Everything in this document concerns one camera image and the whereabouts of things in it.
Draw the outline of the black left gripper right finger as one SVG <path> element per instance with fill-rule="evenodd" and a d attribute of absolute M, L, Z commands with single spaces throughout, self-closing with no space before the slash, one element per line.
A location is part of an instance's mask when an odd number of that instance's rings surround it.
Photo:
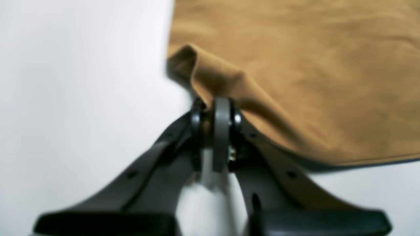
<path fill-rule="evenodd" d="M 240 184 L 250 236 L 385 236 L 387 215 L 347 203 L 312 181 L 229 98 L 213 101 L 213 170 Z"/>

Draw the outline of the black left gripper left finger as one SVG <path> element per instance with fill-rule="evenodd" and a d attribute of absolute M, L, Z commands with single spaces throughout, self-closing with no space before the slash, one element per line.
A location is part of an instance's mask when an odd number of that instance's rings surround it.
<path fill-rule="evenodd" d="M 157 141 L 105 188 L 67 209 L 42 214 L 34 236 L 180 236 L 177 204 L 201 170 L 198 98 Z"/>

